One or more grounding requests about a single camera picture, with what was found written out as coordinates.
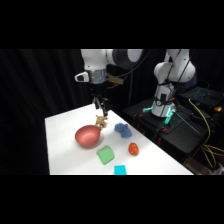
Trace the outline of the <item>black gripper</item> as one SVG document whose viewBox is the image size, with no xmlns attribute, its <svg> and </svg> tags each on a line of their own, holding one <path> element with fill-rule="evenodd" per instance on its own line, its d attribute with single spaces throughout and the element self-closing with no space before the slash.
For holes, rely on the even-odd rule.
<svg viewBox="0 0 224 224">
<path fill-rule="evenodd" d="M 93 97 L 93 103 L 95 104 L 96 109 L 103 108 L 103 116 L 108 116 L 108 108 L 105 108 L 109 103 L 107 98 L 107 86 L 105 83 L 101 84 L 91 84 L 91 95 Z"/>
</svg>

